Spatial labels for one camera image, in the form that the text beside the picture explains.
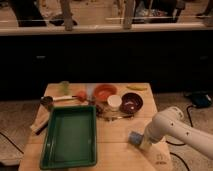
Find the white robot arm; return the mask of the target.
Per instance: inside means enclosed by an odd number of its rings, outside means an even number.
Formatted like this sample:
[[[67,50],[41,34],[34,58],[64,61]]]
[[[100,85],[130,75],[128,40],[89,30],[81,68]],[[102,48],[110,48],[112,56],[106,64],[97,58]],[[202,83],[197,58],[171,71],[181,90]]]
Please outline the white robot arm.
[[[148,151],[165,135],[172,136],[213,160],[213,135],[184,124],[183,112],[175,106],[156,113],[145,127],[139,148]]]

